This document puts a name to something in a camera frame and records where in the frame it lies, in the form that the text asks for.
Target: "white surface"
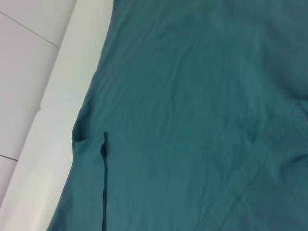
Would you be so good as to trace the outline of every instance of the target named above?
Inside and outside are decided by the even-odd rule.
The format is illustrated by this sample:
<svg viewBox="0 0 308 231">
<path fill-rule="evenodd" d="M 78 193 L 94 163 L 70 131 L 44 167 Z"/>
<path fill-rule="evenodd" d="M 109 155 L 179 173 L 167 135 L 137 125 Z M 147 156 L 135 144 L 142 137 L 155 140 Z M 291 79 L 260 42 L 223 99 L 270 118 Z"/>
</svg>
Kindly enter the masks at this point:
<svg viewBox="0 0 308 231">
<path fill-rule="evenodd" d="M 71 167 L 71 132 L 81 104 L 36 115 L 0 208 L 1 231 L 47 229 Z"/>
<path fill-rule="evenodd" d="M 97 68 L 113 0 L 78 0 L 41 108 L 84 97 Z"/>
<path fill-rule="evenodd" d="M 18 159 L 58 50 L 0 14 L 1 155 Z"/>
<path fill-rule="evenodd" d="M 72 162 L 71 132 L 110 23 L 112 0 L 78 0 L 0 208 L 0 231 L 48 227 Z"/>
<path fill-rule="evenodd" d="M 76 0 L 0 0 L 0 12 L 60 47 Z"/>
<path fill-rule="evenodd" d="M 0 156 L 0 206 L 9 186 L 17 161 Z"/>
</svg>

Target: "teal fabric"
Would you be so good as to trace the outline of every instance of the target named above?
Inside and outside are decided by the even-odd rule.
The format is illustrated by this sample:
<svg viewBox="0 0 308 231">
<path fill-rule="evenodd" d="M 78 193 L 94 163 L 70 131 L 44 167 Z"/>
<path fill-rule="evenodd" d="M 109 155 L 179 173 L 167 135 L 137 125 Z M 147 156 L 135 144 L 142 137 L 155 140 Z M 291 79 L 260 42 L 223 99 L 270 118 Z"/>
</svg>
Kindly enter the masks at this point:
<svg viewBox="0 0 308 231">
<path fill-rule="evenodd" d="M 308 2 L 115 0 L 49 231 L 308 230 Z"/>
</svg>

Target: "tile grout line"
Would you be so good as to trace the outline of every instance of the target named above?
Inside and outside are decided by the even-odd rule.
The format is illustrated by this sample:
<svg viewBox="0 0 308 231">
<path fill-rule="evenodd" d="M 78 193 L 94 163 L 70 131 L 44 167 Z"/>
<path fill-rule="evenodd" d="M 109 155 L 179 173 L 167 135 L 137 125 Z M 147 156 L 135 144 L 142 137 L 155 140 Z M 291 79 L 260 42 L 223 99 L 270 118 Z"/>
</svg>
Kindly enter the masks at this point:
<svg viewBox="0 0 308 231">
<path fill-rule="evenodd" d="M 49 40 L 45 39 L 45 38 L 44 38 L 44 37 L 42 37 L 41 35 L 39 35 L 39 34 L 35 33 L 33 30 L 29 29 L 28 27 L 26 27 L 26 26 L 22 25 L 21 23 L 19 23 L 19 22 L 18 22 L 18 21 L 16 21 L 15 19 L 11 18 L 10 16 L 6 15 L 5 13 L 3 13 L 3 12 L 1 12 L 1 11 L 0 11 L 0 13 L 1 13 L 1 14 L 3 14 L 4 16 L 8 17 L 9 19 L 13 20 L 14 22 L 18 23 L 18 24 L 19 24 L 19 25 L 21 25 L 22 27 L 26 28 L 27 30 L 31 31 L 33 34 L 35 34 L 35 35 L 37 35 L 37 36 L 41 37 L 41 38 L 42 38 L 42 39 L 44 39 L 45 41 L 49 42 L 49 43 L 50 43 L 50 44 L 52 44 L 53 46 L 55 46 L 55 47 L 57 47 L 57 48 L 59 48 L 59 49 L 60 49 L 60 47 L 58 47 L 57 45 L 53 44 L 53 43 L 52 43 L 52 42 L 50 42 Z"/>
<path fill-rule="evenodd" d="M 14 159 L 14 158 L 10 158 L 10 157 L 8 157 L 8 156 L 4 156 L 4 155 L 1 155 L 1 154 L 0 154 L 0 156 L 1 156 L 1 157 L 4 157 L 4 158 L 7 158 L 7 159 L 10 159 L 10 160 L 18 161 L 18 160 Z"/>
</svg>

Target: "teal shirt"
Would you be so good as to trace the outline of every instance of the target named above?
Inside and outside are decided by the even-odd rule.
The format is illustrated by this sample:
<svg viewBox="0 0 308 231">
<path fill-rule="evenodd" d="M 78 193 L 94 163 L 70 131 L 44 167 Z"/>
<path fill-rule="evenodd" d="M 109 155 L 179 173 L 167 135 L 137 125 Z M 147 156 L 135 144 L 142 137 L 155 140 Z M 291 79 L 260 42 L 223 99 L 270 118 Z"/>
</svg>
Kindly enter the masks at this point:
<svg viewBox="0 0 308 231">
<path fill-rule="evenodd" d="M 48 231 L 308 230 L 307 10 L 115 0 Z"/>
</svg>

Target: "white tile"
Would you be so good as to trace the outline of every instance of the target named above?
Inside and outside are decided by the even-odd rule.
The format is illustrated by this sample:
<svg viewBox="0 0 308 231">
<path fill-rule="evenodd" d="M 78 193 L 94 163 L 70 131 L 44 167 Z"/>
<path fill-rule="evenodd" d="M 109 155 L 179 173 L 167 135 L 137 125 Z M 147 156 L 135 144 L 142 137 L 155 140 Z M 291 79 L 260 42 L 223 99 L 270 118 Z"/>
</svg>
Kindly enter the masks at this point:
<svg viewBox="0 0 308 231">
<path fill-rule="evenodd" d="M 78 0 L 41 108 L 85 97 L 107 35 L 113 0 Z"/>
<path fill-rule="evenodd" d="M 18 159 L 59 48 L 0 14 L 0 154 Z"/>
<path fill-rule="evenodd" d="M 60 47 L 76 0 L 0 0 L 0 12 Z"/>
<path fill-rule="evenodd" d="M 17 161 L 0 156 L 0 207 L 9 187 Z"/>
<path fill-rule="evenodd" d="M 36 115 L 0 208 L 1 231 L 47 229 L 72 165 L 71 134 L 82 101 Z"/>
</svg>

